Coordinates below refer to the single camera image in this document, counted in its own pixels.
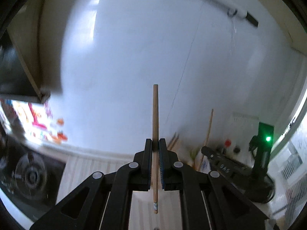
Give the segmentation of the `colourful wall stickers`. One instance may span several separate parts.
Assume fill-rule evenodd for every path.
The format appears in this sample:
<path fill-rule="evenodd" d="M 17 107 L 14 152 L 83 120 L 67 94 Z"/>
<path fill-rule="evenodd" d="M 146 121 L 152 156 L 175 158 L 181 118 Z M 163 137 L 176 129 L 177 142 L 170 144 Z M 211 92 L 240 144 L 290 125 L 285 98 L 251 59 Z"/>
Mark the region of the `colourful wall stickers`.
<path fill-rule="evenodd" d="M 54 117 L 47 102 L 36 104 L 1 99 L 1 118 L 6 129 L 27 139 L 55 144 L 68 141 L 64 133 L 64 119 Z"/>

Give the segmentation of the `black gas stove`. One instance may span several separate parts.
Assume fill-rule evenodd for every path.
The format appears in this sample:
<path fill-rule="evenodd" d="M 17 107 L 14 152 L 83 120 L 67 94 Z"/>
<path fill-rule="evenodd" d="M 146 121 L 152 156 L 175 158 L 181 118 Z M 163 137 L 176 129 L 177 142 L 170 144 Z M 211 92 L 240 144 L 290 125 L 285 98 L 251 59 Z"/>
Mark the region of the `black gas stove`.
<path fill-rule="evenodd" d="M 56 204 L 66 164 L 1 137 L 1 189 L 33 222 Z"/>

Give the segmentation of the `white wall socket panel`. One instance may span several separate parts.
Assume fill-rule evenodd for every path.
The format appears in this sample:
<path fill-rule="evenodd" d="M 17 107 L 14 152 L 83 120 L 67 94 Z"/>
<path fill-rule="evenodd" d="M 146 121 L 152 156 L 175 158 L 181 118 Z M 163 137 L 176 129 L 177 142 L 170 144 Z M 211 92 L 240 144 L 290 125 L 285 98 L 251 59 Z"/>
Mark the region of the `white wall socket panel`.
<path fill-rule="evenodd" d="M 245 146 L 257 134 L 258 125 L 257 116 L 233 112 L 226 125 L 225 136 L 233 144 Z"/>

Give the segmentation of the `red cap sauce bottle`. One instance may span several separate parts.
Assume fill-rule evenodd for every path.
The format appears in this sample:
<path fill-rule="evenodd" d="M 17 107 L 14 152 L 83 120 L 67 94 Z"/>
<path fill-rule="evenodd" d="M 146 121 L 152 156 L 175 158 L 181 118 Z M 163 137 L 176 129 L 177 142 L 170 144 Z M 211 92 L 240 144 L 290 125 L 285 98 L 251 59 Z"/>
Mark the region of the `red cap sauce bottle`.
<path fill-rule="evenodd" d="M 226 149 L 228 149 L 231 145 L 232 145 L 231 140 L 230 139 L 226 139 L 226 141 L 224 142 L 224 147 Z"/>

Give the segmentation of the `pale bamboo chopstick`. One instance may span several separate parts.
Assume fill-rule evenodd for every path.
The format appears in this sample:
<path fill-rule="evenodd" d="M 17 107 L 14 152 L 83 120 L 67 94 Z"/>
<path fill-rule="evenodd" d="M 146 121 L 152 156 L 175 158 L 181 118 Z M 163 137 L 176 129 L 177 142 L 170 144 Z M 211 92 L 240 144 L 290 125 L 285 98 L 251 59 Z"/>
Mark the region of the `pale bamboo chopstick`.
<path fill-rule="evenodd" d="M 176 142 L 178 141 L 178 139 L 179 139 L 179 135 L 175 132 L 168 144 L 169 151 L 171 151 L 172 148 L 176 145 Z"/>

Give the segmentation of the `wooden chopstick metal tip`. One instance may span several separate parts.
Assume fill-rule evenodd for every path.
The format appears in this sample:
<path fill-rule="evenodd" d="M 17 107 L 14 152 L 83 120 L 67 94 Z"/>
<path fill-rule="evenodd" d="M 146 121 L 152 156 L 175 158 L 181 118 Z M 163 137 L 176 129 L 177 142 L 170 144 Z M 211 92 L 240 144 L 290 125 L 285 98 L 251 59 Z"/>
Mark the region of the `wooden chopstick metal tip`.
<path fill-rule="evenodd" d="M 206 135 L 206 138 L 205 138 L 203 146 L 207 146 L 208 141 L 209 141 L 209 137 L 210 137 L 210 133 L 211 133 L 211 127 L 212 127 L 213 114 L 214 114 L 214 109 L 212 108 L 211 109 L 210 118 L 209 118 L 209 125 L 208 125 L 207 135 Z M 203 162 L 203 157 L 204 157 L 204 155 L 201 152 L 201 150 L 200 150 L 200 154 L 201 154 L 201 158 L 200 158 L 200 163 L 199 163 L 199 165 L 197 167 L 197 171 L 200 171 L 200 168 L 201 168 L 201 165 L 202 165 L 202 162 Z"/>

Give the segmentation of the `green snack packet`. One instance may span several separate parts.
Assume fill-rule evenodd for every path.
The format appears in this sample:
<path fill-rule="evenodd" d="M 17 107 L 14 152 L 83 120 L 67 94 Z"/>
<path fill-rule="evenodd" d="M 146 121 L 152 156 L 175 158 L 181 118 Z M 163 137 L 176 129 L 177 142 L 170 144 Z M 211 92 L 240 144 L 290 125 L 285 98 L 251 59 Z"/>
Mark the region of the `green snack packet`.
<path fill-rule="evenodd" d="M 191 160 L 189 161 L 190 165 L 195 169 L 198 170 L 199 166 L 201 165 L 201 160 L 202 160 L 202 153 L 201 149 L 193 149 L 190 152 L 190 157 Z"/>

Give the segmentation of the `long wooden chopstick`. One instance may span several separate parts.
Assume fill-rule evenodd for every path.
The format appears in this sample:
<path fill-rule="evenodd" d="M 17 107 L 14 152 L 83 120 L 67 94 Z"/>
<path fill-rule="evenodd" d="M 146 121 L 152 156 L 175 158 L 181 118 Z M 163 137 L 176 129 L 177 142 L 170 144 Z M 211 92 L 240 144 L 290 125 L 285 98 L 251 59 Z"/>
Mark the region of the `long wooden chopstick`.
<path fill-rule="evenodd" d="M 158 214 L 158 190 L 159 190 L 159 87 L 153 86 L 153 211 Z"/>

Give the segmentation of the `black cap sauce bottle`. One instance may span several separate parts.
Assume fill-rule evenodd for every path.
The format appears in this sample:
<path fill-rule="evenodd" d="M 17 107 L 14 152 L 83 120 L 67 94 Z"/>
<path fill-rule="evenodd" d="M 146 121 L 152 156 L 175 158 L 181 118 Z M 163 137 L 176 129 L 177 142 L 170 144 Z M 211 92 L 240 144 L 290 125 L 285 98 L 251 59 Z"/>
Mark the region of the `black cap sauce bottle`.
<path fill-rule="evenodd" d="M 240 147 L 235 147 L 234 149 L 233 149 L 233 152 L 235 153 L 235 154 L 239 154 L 240 153 Z"/>

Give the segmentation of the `black range hood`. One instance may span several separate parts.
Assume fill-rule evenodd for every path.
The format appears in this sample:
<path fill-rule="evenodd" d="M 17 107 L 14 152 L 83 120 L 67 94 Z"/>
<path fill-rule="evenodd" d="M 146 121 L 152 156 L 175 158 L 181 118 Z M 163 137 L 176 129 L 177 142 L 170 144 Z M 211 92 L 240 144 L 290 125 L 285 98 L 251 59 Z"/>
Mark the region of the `black range hood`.
<path fill-rule="evenodd" d="M 1 98 L 38 104 L 50 98 L 43 87 L 37 26 L 10 25 L 3 33 Z"/>

